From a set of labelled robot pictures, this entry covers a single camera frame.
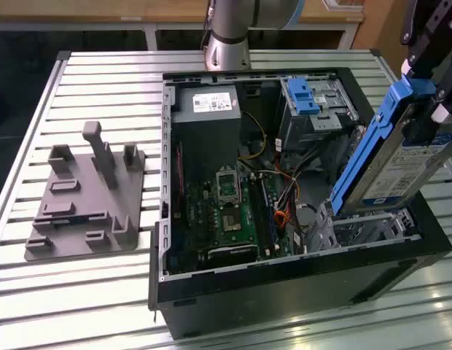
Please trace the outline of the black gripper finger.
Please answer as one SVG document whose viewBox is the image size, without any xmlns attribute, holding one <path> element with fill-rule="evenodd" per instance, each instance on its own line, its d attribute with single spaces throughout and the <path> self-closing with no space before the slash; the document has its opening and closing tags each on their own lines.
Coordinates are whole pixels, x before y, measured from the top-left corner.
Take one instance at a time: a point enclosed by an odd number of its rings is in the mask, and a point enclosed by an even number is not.
<svg viewBox="0 0 452 350">
<path fill-rule="evenodd" d="M 436 91 L 403 128 L 410 143 L 431 143 L 442 125 L 452 125 L 452 50 L 427 80 L 434 82 Z"/>
<path fill-rule="evenodd" d="M 400 42 L 408 48 L 402 74 L 430 78 L 452 50 L 452 1 L 409 1 Z"/>
</svg>

